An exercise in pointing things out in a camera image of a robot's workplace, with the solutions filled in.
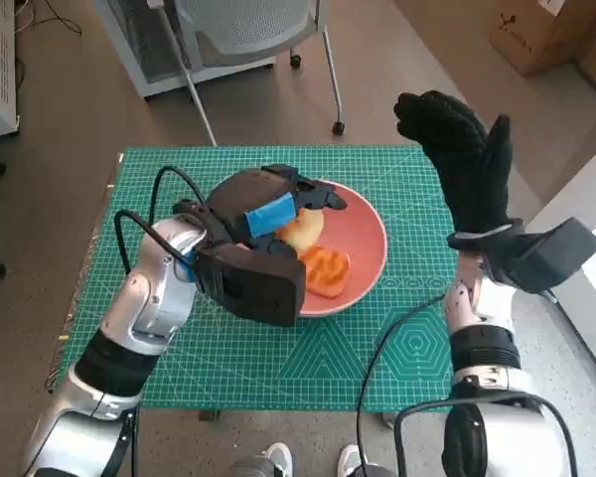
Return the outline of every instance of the person's foot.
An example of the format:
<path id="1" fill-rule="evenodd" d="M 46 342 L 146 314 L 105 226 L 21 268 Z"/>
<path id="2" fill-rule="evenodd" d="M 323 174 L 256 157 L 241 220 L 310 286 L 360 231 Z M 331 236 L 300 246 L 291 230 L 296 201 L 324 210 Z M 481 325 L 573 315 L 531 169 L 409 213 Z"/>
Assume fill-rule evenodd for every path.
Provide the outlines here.
<path id="1" fill-rule="evenodd" d="M 278 469 L 282 471 L 283 477 L 293 477 L 294 462 L 291 457 L 291 451 L 287 444 L 276 442 L 271 444 L 267 450 L 263 452 L 265 457 L 271 460 Z"/>
<path id="2" fill-rule="evenodd" d="M 342 454 L 340 454 L 340 459 L 338 460 L 338 477 L 350 476 L 361 465 L 360 449 L 355 444 L 349 444 L 342 450 Z"/>

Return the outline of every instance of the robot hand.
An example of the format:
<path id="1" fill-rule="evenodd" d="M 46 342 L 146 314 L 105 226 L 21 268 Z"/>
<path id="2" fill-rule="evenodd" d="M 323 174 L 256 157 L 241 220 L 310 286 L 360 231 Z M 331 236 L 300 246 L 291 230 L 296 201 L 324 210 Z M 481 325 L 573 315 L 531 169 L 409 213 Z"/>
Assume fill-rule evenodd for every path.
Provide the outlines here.
<path id="1" fill-rule="evenodd" d="M 419 142 L 437 169 L 457 233 L 485 234 L 511 222 L 513 148 L 507 116 L 500 115 L 486 133 L 468 106 L 438 91 L 403 93 L 394 112 L 399 133 Z"/>
<path id="2" fill-rule="evenodd" d="M 305 299 L 305 266 L 276 231 L 303 207 L 346 206 L 331 184 L 272 165 L 238 172 L 204 206 L 182 201 L 174 212 L 207 232 L 193 257 L 201 291 L 238 317 L 292 326 Z"/>
<path id="3" fill-rule="evenodd" d="M 544 293 L 596 252 L 596 237 L 575 219 L 524 234 L 522 221 L 508 218 L 513 147 L 507 116 L 487 133 L 468 106 L 438 91 L 403 93 L 394 112 L 399 133 L 418 141 L 437 170 L 455 226 L 449 246 L 484 257 L 494 281 Z"/>

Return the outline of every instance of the black cable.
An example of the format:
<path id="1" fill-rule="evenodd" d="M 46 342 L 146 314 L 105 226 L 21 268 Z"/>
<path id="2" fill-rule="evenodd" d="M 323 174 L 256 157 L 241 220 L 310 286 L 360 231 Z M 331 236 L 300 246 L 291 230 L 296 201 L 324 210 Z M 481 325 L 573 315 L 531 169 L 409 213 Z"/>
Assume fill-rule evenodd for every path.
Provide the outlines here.
<path id="1" fill-rule="evenodd" d="M 188 174 L 183 172 L 178 167 L 163 166 L 161 169 L 159 169 L 159 172 L 155 176 L 155 182 L 152 184 L 152 194 L 150 195 L 150 212 L 148 213 L 148 224 L 151 226 L 155 221 L 155 209 L 157 208 L 157 196 L 159 194 L 159 186 L 161 185 L 161 178 L 164 176 L 164 174 L 166 172 L 174 172 L 179 177 L 181 177 L 184 181 L 186 181 L 186 184 L 188 184 L 190 186 L 190 189 L 192 189 L 194 191 L 194 193 L 197 196 L 197 199 L 199 200 L 201 205 L 204 206 L 206 204 L 206 200 L 203 198 L 201 189 L 199 189 L 199 186 L 197 186 L 197 184 L 195 184 L 195 181 L 193 181 L 192 178 Z"/>
<path id="2" fill-rule="evenodd" d="M 395 452 L 397 453 L 397 473 L 399 477 L 406 477 L 406 458 L 404 456 L 403 450 L 403 442 L 401 436 L 401 425 L 402 422 L 409 416 L 422 412 L 424 410 L 432 409 L 435 407 L 444 407 L 447 405 L 463 405 L 463 404 L 483 404 L 483 403 L 490 403 L 490 402 L 498 402 L 500 400 L 517 400 L 517 399 L 531 399 L 535 402 L 538 402 L 541 405 L 544 405 L 549 409 L 549 411 L 554 415 L 556 420 L 558 421 L 558 425 L 563 432 L 563 437 L 565 438 L 565 444 L 567 446 L 567 456 L 569 458 L 569 470 L 571 477 L 578 477 L 578 466 L 576 463 L 576 451 L 574 450 L 574 443 L 572 442 L 572 434 L 569 431 L 569 427 L 565 423 L 565 419 L 558 411 L 556 406 L 552 404 L 549 400 L 537 396 L 532 395 L 530 393 L 520 393 L 520 392 L 500 392 L 495 393 L 493 395 L 483 396 L 483 397 L 463 397 L 463 398 L 446 398 L 443 400 L 434 400 L 430 402 L 423 402 L 422 404 L 412 405 L 407 407 L 405 410 L 400 412 L 397 417 L 395 418 L 395 426 L 394 426 L 394 433 L 395 433 Z"/>
<path id="3" fill-rule="evenodd" d="M 358 411 L 356 413 L 356 440 L 358 441 L 358 450 L 360 451 L 360 462 L 362 463 L 362 470 L 364 475 L 369 475 L 369 473 L 367 472 L 367 461 L 365 460 L 365 451 L 364 446 L 362 444 L 362 420 L 360 418 L 360 415 L 362 412 L 363 403 L 365 401 L 365 395 L 367 394 L 367 388 L 369 387 L 369 381 L 371 380 L 371 377 L 373 375 L 373 369 L 375 368 L 375 365 L 379 360 L 379 356 L 381 355 L 381 352 L 386 346 L 386 343 L 388 342 L 388 338 L 390 338 L 390 335 L 392 335 L 394 331 L 398 330 L 399 327 L 406 323 L 410 318 L 415 316 L 417 313 L 424 311 L 426 308 L 430 308 L 435 303 L 441 301 L 443 297 L 443 294 L 437 295 L 431 298 L 430 300 L 426 301 L 425 303 L 422 303 L 421 305 L 418 305 L 415 308 L 408 310 L 406 313 L 400 316 L 397 319 L 397 321 L 390 325 L 390 327 L 386 331 L 386 334 L 381 339 L 379 346 L 375 350 L 375 354 L 373 355 L 373 358 L 369 364 L 369 369 L 367 370 L 367 375 L 365 376 L 365 380 L 362 383 L 362 390 L 360 391 L 360 398 L 358 399 Z"/>
<path id="4" fill-rule="evenodd" d="M 132 477 L 137 476 L 139 469 L 139 452 L 137 447 L 139 446 L 139 411 L 141 410 L 141 402 L 135 407 L 135 412 L 132 420 L 132 441 L 130 442 L 130 475 Z"/>
<path id="5" fill-rule="evenodd" d="M 61 22 L 66 28 L 68 28 L 69 30 L 78 34 L 81 37 L 81 33 L 82 33 L 81 26 L 77 22 L 74 22 L 73 20 L 71 20 L 69 18 L 62 17 L 60 14 L 58 14 L 58 12 L 56 12 L 56 9 L 53 8 L 53 5 L 51 5 L 51 2 L 49 0 L 44 0 L 44 1 L 54 16 L 52 18 L 40 20 L 39 22 L 34 22 L 34 24 L 33 24 L 34 27 L 36 25 L 42 25 L 42 24 L 48 23 L 48 22 Z"/>
<path id="6" fill-rule="evenodd" d="M 152 238 L 152 240 L 154 240 L 164 250 L 166 250 L 168 253 L 170 253 L 172 256 L 174 256 L 176 259 L 178 259 L 183 265 L 185 265 L 189 269 L 193 268 L 192 264 L 184 256 L 182 256 L 178 250 L 176 250 L 169 243 L 167 243 L 166 240 L 163 237 L 161 237 L 157 233 L 157 231 L 155 231 L 152 227 L 150 227 L 146 223 L 146 221 L 144 221 L 138 214 L 136 214 L 132 211 L 129 211 L 127 209 L 121 209 L 121 210 L 117 211 L 117 213 L 115 214 L 115 216 L 113 218 L 113 221 L 114 221 L 114 225 L 115 225 L 115 235 L 117 236 L 117 246 L 119 247 L 119 255 L 121 256 L 121 261 L 123 263 L 123 268 L 124 268 L 126 274 L 130 273 L 130 260 L 128 259 L 128 252 L 126 251 L 126 243 L 124 241 L 123 230 L 121 228 L 121 219 L 124 217 L 127 217 L 132 222 L 134 222 L 136 225 L 138 225 L 141 229 L 143 229 L 143 232 L 148 234 Z"/>

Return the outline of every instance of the pink bowl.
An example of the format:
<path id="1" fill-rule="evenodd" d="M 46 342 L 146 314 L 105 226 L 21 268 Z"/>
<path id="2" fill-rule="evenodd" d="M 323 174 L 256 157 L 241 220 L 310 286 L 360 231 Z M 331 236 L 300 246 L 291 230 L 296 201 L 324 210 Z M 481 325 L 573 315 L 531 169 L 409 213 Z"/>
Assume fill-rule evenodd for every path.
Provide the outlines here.
<path id="1" fill-rule="evenodd" d="M 343 211 L 325 209 L 325 228 L 318 245 L 345 253 L 351 260 L 351 277 L 336 298 L 307 292 L 300 316 L 322 318 L 346 310 L 377 283 L 386 264 L 386 229 L 375 208 L 360 194 L 335 182 L 336 192 L 347 201 Z"/>

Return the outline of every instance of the green cutting mat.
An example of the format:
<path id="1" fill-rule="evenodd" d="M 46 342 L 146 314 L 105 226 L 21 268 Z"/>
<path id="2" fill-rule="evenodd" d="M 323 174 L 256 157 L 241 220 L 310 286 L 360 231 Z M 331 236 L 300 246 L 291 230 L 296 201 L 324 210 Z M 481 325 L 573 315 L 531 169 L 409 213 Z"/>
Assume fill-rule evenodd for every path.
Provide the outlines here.
<path id="1" fill-rule="evenodd" d="M 241 320 L 199 296 L 192 318 L 159 361 L 145 390 L 146 406 L 247 409 L 353 409 L 381 336 L 407 309 L 446 288 L 456 255 L 446 246 L 450 216 L 430 162 L 407 146 L 268 146 L 133 148 L 125 152 L 77 305 L 62 374 L 75 361 L 123 280 L 112 215 L 120 208 L 144 217 L 152 181 L 166 164 L 186 170 L 207 194 L 248 167 L 286 163 L 312 178 L 346 184 L 379 211 L 388 259 L 374 290 L 351 309 L 291 329 Z M 158 216 L 192 197 L 167 175 Z M 124 228 L 133 256 L 141 231 Z M 367 410 L 389 411 L 443 398 L 449 388 L 449 348 L 440 305 L 411 319 L 391 340 L 375 369 Z"/>

